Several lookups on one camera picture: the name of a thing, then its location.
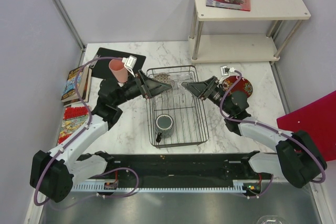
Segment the black wire dish rack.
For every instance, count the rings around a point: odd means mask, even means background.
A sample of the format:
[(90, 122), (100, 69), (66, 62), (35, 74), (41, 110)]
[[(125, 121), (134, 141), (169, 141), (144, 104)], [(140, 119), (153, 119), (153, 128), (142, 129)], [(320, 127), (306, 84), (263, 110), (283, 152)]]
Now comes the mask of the black wire dish rack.
[[(196, 68), (192, 65), (150, 68), (146, 75), (152, 79), (159, 73), (189, 73), (198, 81)], [(204, 104), (201, 100), (186, 91), (174, 95), (173, 90), (165, 91), (146, 103), (150, 143), (156, 148), (200, 145), (208, 141), (209, 131)], [(171, 137), (163, 138), (157, 143), (154, 121), (160, 114), (168, 114), (174, 120), (174, 132)]]

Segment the pink plastic cup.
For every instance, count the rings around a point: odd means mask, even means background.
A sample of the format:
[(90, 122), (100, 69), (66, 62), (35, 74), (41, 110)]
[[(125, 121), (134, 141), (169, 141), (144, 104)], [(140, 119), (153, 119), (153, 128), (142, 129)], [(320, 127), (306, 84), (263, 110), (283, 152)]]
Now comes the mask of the pink plastic cup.
[(109, 62), (109, 69), (119, 83), (126, 83), (128, 80), (128, 71), (121, 60), (112, 59)]

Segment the grey ceramic mug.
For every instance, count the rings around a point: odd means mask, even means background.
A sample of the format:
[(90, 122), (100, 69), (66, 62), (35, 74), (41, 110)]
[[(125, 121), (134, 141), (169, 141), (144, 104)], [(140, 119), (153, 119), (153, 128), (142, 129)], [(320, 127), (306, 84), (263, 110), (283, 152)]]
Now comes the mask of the grey ceramic mug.
[(156, 133), (155, 141), (159, 143), (163, 138), (168, 138), (173, 135), (174, 120), (168, 114), (160, 114), (154, 121), (154, 128)]

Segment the red floral plate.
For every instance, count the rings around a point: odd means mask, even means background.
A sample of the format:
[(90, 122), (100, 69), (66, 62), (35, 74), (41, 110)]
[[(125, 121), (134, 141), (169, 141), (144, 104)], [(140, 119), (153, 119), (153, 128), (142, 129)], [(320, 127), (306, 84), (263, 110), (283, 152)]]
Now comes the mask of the red floral plate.
[[(239, 76), (223, 77), (219, 81), (219, 86), (226, 92), (238, 79)], [(235, 91), (242, 91), (249, 98), (253, 93), (253, 86), (249, 80), (242, 77), (241, 80), (229, 91), (229, 95)]]

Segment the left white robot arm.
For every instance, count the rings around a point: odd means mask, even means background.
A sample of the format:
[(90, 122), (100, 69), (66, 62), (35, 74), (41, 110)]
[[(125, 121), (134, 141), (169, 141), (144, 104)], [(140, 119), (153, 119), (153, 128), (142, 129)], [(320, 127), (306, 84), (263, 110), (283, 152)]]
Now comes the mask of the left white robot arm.
[(139, 96), (153, 98), (171, 88), (170, 84), (149, 78), (142, 71), (123, 86), (116, 79), (102, 80), (97, 104), (88, 112), (86, 122), (61, 144), (48, 152), (38, 151), (34, 155), (30, 185), (35, 189), (35, 205), (41, 204), (37, 200), (38, 193), (60, 202), (74, 185), (97, 175), (111, 178), (115, 173), (115, 165), (109, 162), (109, 154), (97, 152), (84, 160), (79, 160), (79, 157), (117, 123), (122, 115), (119, 105)]

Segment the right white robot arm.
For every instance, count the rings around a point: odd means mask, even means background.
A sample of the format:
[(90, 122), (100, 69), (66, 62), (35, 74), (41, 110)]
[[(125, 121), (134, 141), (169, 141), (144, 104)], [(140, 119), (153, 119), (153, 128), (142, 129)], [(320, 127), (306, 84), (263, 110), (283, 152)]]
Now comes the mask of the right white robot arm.
[(308, 132), (285, 131), (258, 121), (246, 111), (249, 107), (246, 93), (225, 91), (216, 77), (203, 82), (183, 82), (182, 86), (198, 99), (209, 99), (217, 105), (230, 132), (272, 149), (271, 154), (251, 153), (240, 166), (245, 178), (268, 173), (285, 178), (296, 188), (326, 180), (326, 161)]

